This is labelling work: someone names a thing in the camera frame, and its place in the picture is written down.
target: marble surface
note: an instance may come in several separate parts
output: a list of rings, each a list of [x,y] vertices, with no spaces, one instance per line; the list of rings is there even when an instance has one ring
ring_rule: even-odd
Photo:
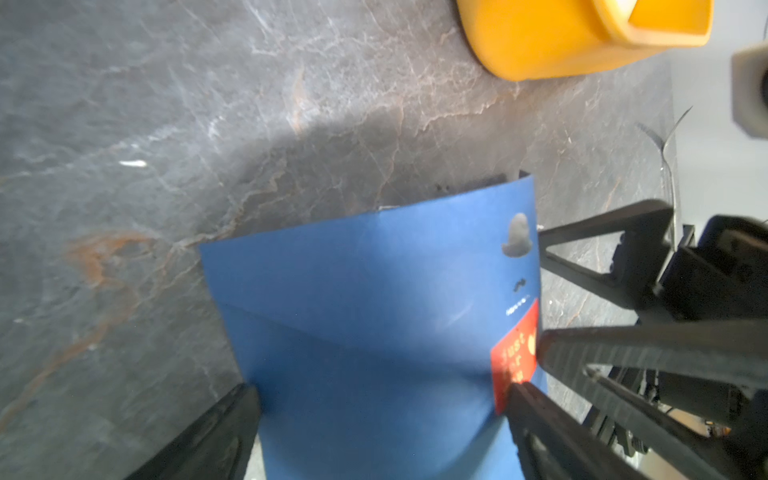
[[[546,227],[664,196],[638,128],[671,128],[664,56],[502,81],[452,0],[8,0],[0,15],[0,478],[123,478],[239,382],[200,242],[520,169]],[[612,250],[564,248],[602,270]],[[543,281],[546,326],[634,321]]]

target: red label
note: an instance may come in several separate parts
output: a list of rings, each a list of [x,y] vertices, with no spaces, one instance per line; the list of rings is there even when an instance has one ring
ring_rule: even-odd
[[[507,408],[507,388],[513,382],[527,382],[536,370],[536,329],[538,299],[518,325],[491,349],[491,372],[496,415]]]

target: rust-colored vein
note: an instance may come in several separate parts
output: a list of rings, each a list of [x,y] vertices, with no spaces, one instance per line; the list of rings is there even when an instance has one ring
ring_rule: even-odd
[[[589,298],[589,295],[584,297],[584,300],[581,302],[581,305],[578,307],[578,310],[576,311],[576,313],[574,313],[574,315],[571,318],[568,319],[568,321],[565,323],[565,325],[563,325],[564,329],[568,328],[574,322],[574,320],[576,320],[576,318],[579,315],[581,315],[581,310],[584,309],[584,305],[587,302],[588,298]]]
[[[82,273],[93,289],[111,288],[122,294],[124,304],[113,305],[113,311],[105,316],[87,335],[57,353],[24,386],[22,393],[8,404],[0,415],[0,433],[3,433],[14,417],[29,405],[35,393],[49,376],[62,366],[86,352],[88,348],[102,341],[111,329],[128,321],[139,305],[135,290],[121,280],[104,275],[104,262],[118,250],[131,243],[149,243],[152,239],[138,232],[112,232],[82,238],[74,242],[67,252],[67,258],[82,269]]]
[[[306,92],[304,90],[304,65],[299,69],[299,74],[296,76],[296,81],[293,82],[293,113],[290,118],[290,125],[296,135],[301,135],[302,122],[301,115],[303,112],[303,105],[306,103]]]
[[[611,189],[611,192],[608,194],[608,199],[605,201],[605,204],[603,204],[603,211],[606,212],[608,208],[611,206],[611,201],[614,199],[614,194],[616,193],[616,189],[619,188],[619,184],[621,183],[621,179],[618,178],[616,180],[616,184]]]
[[[91,235],[74,242],[67,252],[67,259],[79,265],[91,288],[104,285],[104,261],[130,243],[150,243],[152,239],[134,231],[110,232]]]

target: blue paper bag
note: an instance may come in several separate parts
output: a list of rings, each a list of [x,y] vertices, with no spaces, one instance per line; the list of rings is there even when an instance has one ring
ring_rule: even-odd
[[[269,480],[522,479],[491,350],[540,295],[534,200],[526,177],[200,247]]]

